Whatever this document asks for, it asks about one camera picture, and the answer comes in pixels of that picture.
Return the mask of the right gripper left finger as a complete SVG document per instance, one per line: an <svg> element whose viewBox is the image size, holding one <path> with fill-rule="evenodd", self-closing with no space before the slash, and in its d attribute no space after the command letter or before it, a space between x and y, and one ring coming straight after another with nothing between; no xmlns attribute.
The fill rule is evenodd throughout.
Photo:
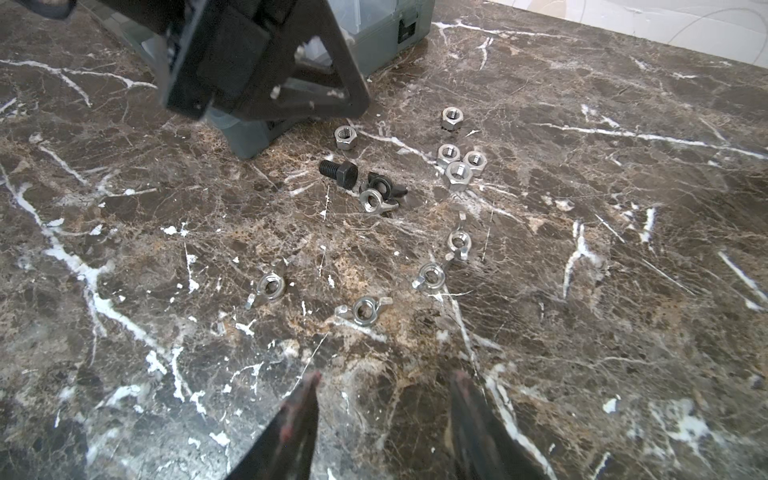
<svg viewBox="0 0 768 480"><path fill-rule="evenodd" d="M319 372L306 374L227 480L310 478L318 432Z"/></svg>

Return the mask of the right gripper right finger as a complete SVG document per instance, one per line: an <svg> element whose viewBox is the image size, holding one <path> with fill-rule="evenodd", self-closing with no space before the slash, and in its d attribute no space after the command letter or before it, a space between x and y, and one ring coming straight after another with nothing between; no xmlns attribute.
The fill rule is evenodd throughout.
<svg viewBox="0 0 768 480"><path fill-rule="evenodd" d="M449 435L458 479L543 479L543 471L507 433L463 371L450 382Z"/></svg>

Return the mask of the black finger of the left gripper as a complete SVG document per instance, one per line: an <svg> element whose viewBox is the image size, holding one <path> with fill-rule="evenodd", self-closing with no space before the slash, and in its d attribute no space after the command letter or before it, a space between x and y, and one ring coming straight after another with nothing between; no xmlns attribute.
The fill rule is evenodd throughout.
<svg viewBox="0 0 768 480"><path fill-rule="evenodd" d="M325 1L110 1L153 32L163 105L240 120L359 117L370 96Z"/></svg>

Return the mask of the clear compartment organizer box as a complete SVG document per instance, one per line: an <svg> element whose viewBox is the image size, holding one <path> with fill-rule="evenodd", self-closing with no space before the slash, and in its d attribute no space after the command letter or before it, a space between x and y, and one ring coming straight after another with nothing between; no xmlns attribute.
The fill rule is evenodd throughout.
<svg viewBox="0 0 768 480"><path fill-rule="evenodd" d="M149 29L99 1L80 1L78 4L146 64L154 64L159 39ZM331 1L329 5L347 37L361 74L368 77L426 37L435 3ZM259 155L298 122L296 119L243 122L215 109L208 110L206 119L221 131L234 155L240 159Z"/></svg>

